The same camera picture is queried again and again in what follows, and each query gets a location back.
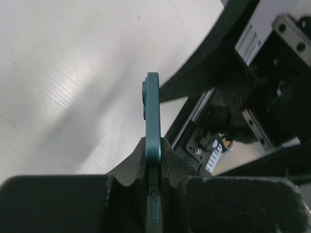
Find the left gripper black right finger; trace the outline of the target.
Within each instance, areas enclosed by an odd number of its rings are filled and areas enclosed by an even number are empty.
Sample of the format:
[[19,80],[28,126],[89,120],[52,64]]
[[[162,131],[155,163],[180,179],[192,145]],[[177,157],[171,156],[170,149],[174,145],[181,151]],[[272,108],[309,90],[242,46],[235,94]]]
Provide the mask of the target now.
[[162,141],[165,233],[308,233],[311,145],[285,148],[214,177],[200,176]]

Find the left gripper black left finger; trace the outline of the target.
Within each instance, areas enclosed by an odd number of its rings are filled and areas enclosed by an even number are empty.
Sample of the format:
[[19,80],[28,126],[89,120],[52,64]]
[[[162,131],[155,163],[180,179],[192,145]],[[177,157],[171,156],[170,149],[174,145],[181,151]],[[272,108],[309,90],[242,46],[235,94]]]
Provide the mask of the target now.
[[14,176],[0,187],[3,233],[146,232],[145,140],[105,175]]

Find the black smartphone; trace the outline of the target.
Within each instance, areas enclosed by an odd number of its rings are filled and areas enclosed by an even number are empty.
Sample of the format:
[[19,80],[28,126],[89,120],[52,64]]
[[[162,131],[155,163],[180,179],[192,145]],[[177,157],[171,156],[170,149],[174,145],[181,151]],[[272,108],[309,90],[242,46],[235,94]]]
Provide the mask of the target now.
[[148,184],[148,214],[146,232],[154,233],[159,226],[161,127],[159,74],[149,72],[142,83],[143,117],[145,125],[145,159]]

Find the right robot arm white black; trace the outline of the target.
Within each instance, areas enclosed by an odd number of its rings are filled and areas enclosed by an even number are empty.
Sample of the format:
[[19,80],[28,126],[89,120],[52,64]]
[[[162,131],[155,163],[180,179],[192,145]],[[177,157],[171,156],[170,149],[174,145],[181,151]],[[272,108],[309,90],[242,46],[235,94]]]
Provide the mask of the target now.
[[210,176],[234,142],[259,158],[227,176],[311,179],[311,3],[227,0],[194,54],[160,88],[187,101],[166,134],[178,157]]

